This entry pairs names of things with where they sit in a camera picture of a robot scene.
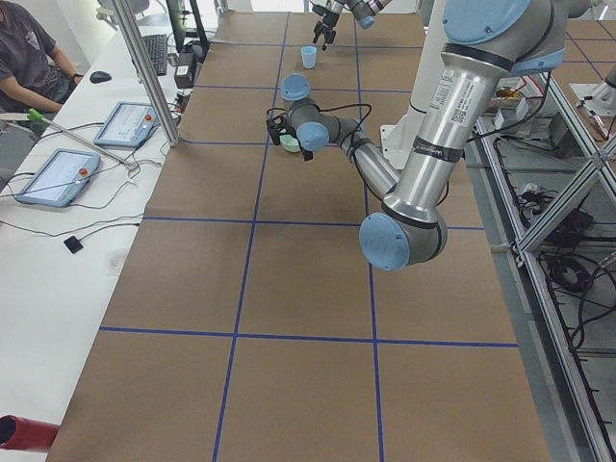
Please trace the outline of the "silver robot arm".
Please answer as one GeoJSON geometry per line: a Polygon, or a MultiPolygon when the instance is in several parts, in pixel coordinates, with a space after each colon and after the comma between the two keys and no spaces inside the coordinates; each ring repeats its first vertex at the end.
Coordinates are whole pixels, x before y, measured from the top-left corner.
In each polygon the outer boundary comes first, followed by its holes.
{"type": "Polygon", "coordinates": [[[437,203],[499,80],[558,67],[568,19],[590,6],[588,1],[446,2],[443,48],[424,51],[441,58],[444,69],[402,172],[365,136],[359,121],[324,114],[304,76],[284,79],[284,120],[303,153],[338,144],[381,201],[380,211],[365,218],[359,231],[364,256],[374,267],[401,270],[441,253],[448,231],[437,203]]]}
{"type": "Polygon", "coordinates": [[[374,24],[375,17],[390,3],[391,0],[330,0],[321,5],[312,1],[312,12],[319,17],[313,29],[313,43],[317,44],[323,38],[321,50],[325,51],[334,42],[335,28],[345,9],[348,9],[362,29],[368,29],[374,24]]]}

